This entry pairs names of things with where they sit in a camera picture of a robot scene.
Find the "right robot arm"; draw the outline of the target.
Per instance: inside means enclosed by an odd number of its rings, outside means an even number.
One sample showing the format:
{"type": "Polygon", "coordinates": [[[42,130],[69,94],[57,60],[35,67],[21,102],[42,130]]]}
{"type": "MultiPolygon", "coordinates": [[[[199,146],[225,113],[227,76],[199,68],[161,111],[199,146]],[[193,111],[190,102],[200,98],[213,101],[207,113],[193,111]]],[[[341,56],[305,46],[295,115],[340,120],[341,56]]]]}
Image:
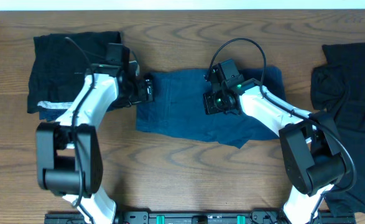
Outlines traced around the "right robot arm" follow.
{"type": "Polygon", "coordinates": [[[205,78],[212,87],[203,95],[206,114],[245,114],[279,137],[292,189],[277,223],[319,223],[325,196],[339,191],[335,186],[345,175],[356,177],[333,118],[280,99],[262,80],[245,78],[233,60],[212,65],[205,78]]]}

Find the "blue denim shorts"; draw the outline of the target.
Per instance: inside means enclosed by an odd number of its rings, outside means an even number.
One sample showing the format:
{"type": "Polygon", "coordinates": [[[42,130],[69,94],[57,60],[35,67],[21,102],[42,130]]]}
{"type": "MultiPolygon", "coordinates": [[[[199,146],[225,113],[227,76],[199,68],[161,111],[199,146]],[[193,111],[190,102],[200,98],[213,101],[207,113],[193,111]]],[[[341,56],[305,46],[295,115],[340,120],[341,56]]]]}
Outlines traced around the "blue denim shorts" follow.
{"type": "Polygon", "coordinates": [[[136,129],[241,148],[249,140],[278,136],[260,121],[245,114],[205,113],[203,95],[211,90],[204,69],[150,72],[154,100],[137,105],[136,129]]]}

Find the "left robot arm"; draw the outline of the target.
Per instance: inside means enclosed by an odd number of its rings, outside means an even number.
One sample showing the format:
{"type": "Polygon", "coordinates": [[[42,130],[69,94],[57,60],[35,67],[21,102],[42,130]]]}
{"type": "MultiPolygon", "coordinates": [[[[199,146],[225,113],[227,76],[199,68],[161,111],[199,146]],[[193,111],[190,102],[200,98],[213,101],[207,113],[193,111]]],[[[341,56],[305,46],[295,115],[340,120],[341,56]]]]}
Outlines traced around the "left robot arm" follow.
{"type": "Polygon", "coordinates": [[[66,112],[38,125],[38,185],[76,209],[48,213],[45,223],[124,223],[124,215],[101,185],[97,130],[109,108],[153,100],[152,79],[139,78],[139,63],[129,59],[130,53],[123,44],[109,43],[104,62],[88,62],[83,87],[66,112]]]}

